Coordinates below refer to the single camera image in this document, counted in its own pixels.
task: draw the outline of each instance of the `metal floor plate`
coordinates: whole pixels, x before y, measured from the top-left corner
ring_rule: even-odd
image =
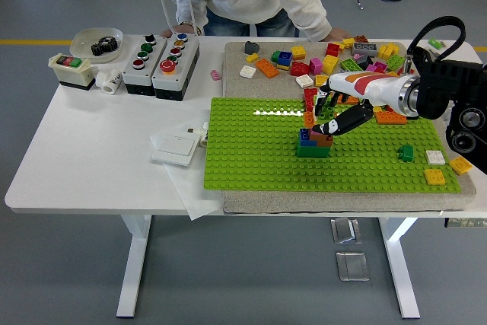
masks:
[[[363,282],[370,279],[364,253],[338,252],[336,253],[336,262],[338,263],[340,280]]]

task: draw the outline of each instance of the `red lego brick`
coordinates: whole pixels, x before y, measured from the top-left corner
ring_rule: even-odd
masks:
[[[293,62],[291,64],[291,76],[302,76],[310,72],[310,66],[304,62]]]

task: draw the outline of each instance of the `orange lego brick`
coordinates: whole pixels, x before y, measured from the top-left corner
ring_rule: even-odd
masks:
[[[258,68],[267,78],[271,79],[279,75],[279,70],[267,59],[260,59],[256,61],[256,68]]]
[[[323,135],[310,129],[309,136],[310,140],[317,142],[317,146],[329,148],[333,145],[333,136],[331,135]]]
[[[304,122],[305,129],[310,129],[311,127],[313,127],[315,122],[313,112],[304,112],[303,122]]]
[[[375,112],[375,120],[379,125],[406,125],[408,120],[396,112]]]
[[[337,104],[355,105],[355,104],[358,104],[359,102],[360,101],[358,100],[358,98],[355,98],[355,97],[352,97],[351,95],[349,95],[349,98],[347,99],[347,101],[345,103],[342,102],[342,97],[338,98]]]

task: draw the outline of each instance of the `white lego brick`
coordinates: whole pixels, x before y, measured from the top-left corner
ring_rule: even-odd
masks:
[[[251,79],[253,75],[256,73],[256,68],[252,66],[244,65],[242,70],[240,70],[240,76],[244,78]]]
[[[439,150],[426,150],[426,158],[430,165],[444,165],[446,164],[443,154]]]
[[[314,85],[313,79],[308,74],[296,77],[296,82],[302,88],[310,87],[310,86]]]

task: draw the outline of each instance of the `yellow lego brick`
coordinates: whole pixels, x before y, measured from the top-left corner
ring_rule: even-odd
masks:
[[[339,48],[340,48],[339,53],[342,53],[343,50],[345,49],[345,44],[344,43],[339,43],[339,42],[331,42],[331,43],[335,43],[336,45],[339,46]]]
[[[293,46],[291,47],[292,59],[302,60],[306,58],[306,51],[303,46]]]
[[[343,40],[343,45],[345,46],[346,49],[350,49],[353,46],[353,43],[355,40],[353,38],[345,38]]]
[[[453,159],[448,163],[458,175],[465,174],[467,171],[472,169],[471,163],[468,162],[463,156]]]
[[[429,186],[443,186],[447,183],[440,169],[426,169],[425,177]]]
[[[289,66],[284,66],[284,65],[275,64],[275,67],[276,67],[277,69],[281,69],[281,70],[286,70],[286,71],[289,71]]]
[[[384,52],[386,51],[386,48],[387,48],[386,45],[382,45],[381,47],[379,47],[379,50],[377,51],[377,57],[379,59],[383,59],[384,58]]]
[[[314,80],[314,86],[319,88],[328,81],[328,75],[317,75]]]
[[[339,58],[332,55],[326,55],[325,59],[323,60],[323,70],[324,74],[332,74],[333,69],[335,68],[336,64],[338,63]]]
[[[257,55],[256,53],[253,53],[252,55],[248,55],[245,59],[247,62],[252,63],[252,62],[257,61],[259,59],[259,55]]]

